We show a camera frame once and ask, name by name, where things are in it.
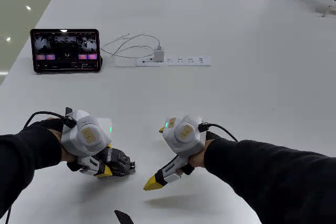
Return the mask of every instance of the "person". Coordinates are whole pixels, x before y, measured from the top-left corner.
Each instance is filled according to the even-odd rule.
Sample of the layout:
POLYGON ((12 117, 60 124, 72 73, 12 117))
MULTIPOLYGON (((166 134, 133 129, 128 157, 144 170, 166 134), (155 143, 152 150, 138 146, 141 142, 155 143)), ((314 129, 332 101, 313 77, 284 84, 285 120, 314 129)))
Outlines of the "person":
MULTIPOLYGON (((35 169, 73 162, 59 143, 57 119, 0 137, 0 216, 31 182, 35 169)), ((322 224, 336 221, 336 158, 207 132, 204 149, 189 158, 228 183, 262 223, 322 224)))
POLYGON ((50 119, 16 135, 0 136, 0 217, 30 184, 36 169, 75 161, 61 146, 62 129, 61 119, 50 119))

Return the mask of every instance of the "power strip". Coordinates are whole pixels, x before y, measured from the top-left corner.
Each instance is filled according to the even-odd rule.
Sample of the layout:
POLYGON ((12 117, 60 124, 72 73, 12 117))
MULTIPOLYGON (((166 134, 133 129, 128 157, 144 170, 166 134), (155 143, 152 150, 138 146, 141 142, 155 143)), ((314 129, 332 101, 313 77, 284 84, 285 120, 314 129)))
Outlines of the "power strip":
POLYGON ((164 62, 155 62, 152 57, 139 58, 137 67, 160 67, 160 66, 211 66, 210 56, 165 56, 164 62))

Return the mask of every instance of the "hand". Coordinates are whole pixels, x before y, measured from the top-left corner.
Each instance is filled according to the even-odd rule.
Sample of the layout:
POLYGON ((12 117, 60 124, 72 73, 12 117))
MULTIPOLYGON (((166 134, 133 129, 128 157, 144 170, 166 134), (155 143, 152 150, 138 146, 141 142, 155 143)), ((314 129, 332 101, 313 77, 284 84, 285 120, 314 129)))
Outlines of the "hand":
POLYGON ((207 140, 205 142, 204 149, 201 152, 199 152, 199 153, 197 153, 197 154, 195 154, 195 155, 193 155, 189 158, 189 164, 191 166, 193 166, 195 168, 196 167, 203 167, 204 168, 204 154, 205 154, 206 150, 208 149, 208 146, 210 145, 210 143, 212 141, 213 140, 207 140))
MULTIPOLYGON (((52 130, 52 129, 48 129, 48 130, 51 131, 52 134, 55 135, 55 137, 57 138, 57 140, 59 141, 59 143, 61 143, 62 133, 60 133, 59 131, 52 130)), ((61 148, 62 148, 62 158, 61 158, 61 161, 66 161, 66 162, 70 162, 70 163, 76 161, 76 157, 75 156, 73 156, 72 154, 68 153, 63 148, 63 146, 61 148)))

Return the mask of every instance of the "black object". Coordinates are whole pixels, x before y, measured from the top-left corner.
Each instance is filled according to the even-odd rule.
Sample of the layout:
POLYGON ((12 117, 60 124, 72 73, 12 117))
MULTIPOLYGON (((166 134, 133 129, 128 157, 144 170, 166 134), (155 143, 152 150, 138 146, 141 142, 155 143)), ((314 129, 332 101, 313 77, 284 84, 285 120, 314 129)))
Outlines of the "black object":
MULTIPOLYGON (((56 116, 56 117, 60 118, 61 121, 62 121, 62 123, 64 123, 65 125, 66 125, 67 123, 68 123, 69 125, 73 125, 73 124, 76 125, 76 124, 77 124, 77 122, 76 122, 74 119, 72 119, 72 118, 71 118, 71 119, 72 119, 71 122, 69 122, 69 121, 68 121, 69 118, 66 118, 66 117, 63 116, 63 115, 60 115, 60 114, 57 114, 57 113, 54 113, 54 112, 50 112, 50 111, 38 111, 38 112, 35 112, 34 114, 32 114, 32 115, 30 116, 30 118, 27 120, 27 122, 26 122, 26 124, 25 124, 25 126, 24 126, 23 128, 25 129, 26 127, 28 127, 28 125, 30 124, 30 122, 32 121, 32 119, 34 118, 34 116, 36 116, 36 115, 40 115, 40 114, 56 116)), ((48 126, 50 121, 51 121, 51 120, 45 120, 45 121, 42 121, 42 122, 40 122, 40 125, 48 126)), ((59 129, 58 129, 58 128, 59 128, 59 123, 56 122, 56 121, 53 121, 53 123, 55 123, 55 125, 56 125, 55 130, 59 130, 59 129)), ((9 223, 9 218, 10 218, 10 216, 11 216, 11 212, 12 212, 12 207, 10 207, 10 208, 8 209, 5 224, 8 224, 8 223, 9 223)))
POLYGON ((186 174, 190 175, 194 171, 194 167, 192 167, 190 164, 187 164, 181 168, 181 170, 186 174))
POLYGON ((124 212, 115 210, 114 213, 120 221, 120 224, 134 224, 131 217, 124 212))
POLYGON ((93 156, 107 165, 113 176, 123 177, 135 170, 135 162, 131 162, 126 154, 116 148, 105 148, 93 156))
POLYGON ((96 29, 32 29, 30 40, 37 73, 99 72, 101 69, 96 29))
POLYGON ((214 126, 214 127, 217 127, 217 128, 220 128, 221 130, 225 131, 234 141, 238 142, 237 138, 235 138, 231 133, 230 131, 228 131, 227 129, 225 129, 224 127, 218 125, 218 124, 215 124, 215 123, 201 123, 200 125, 198 125, 198 130, 199 132, 205 132, 207 130, 209 130, 209 128, 211 126, 214 126))

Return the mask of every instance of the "charging cable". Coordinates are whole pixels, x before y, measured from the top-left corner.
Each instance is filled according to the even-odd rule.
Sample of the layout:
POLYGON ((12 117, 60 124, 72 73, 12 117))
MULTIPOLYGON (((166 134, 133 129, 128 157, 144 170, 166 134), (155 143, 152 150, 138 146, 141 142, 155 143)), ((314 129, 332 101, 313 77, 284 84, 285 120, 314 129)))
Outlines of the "charging cable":
POLYGON ((147 35, 147 34, 139 34, 139 35, 136 35, 136 36, 133 36, 133 37, 129 37, 130 34, 126 34, 126 35, 123 35, 107 44, 105 44, 103 46, 103 48, 101 49, 103 52, 111 55, 112 57, 113 56, 116 56, 116 57, 120 57, 120 58, 127 58, 127 59, 139 59, 139 58, 147 58, 147 57, 150 57, 150 56, 154 56, 154 60, 155 59, 158 59, 160 61, 163 61, 164 59, 164 51, 161 47, 161 43, 160 43, 160 40, 158 38, 156 38, 155 36, 151 36, 151 35, 147 35), (131 46, 131 47, 127 47, 127 48, 124 48, 122 49, 122 47, 129 43, 130 41, 134 40, 135 38, 138 38, 138 37, 149 37, 149 38, 154 38, 157 40, 157 43, 158 43, 158 46, 156 49, 153 49, 151 46, 148 46, 148 45, 136 45, 136 46, 131 46), (117 50, 115 50, 113 53, 111 52, 108 52, 106 50, 106 46, 110 45, 110 44, 113 44, 115 42, 118 42, 118 41, 121 41, 121 40, 125 40, 125 42, 123 42, 118 48, 117 50), (122 56, 122 55, 119 55, 121 52, 124 52, 126 50, 129 50, 129 49, 132 49, 132 48, 141 48, 141 49, 148 49, 148 50, 151 50, 152 52, 148 55, 145 55, 145 56, 140 56, 140 57, 128 57, 128 56, 122 56))

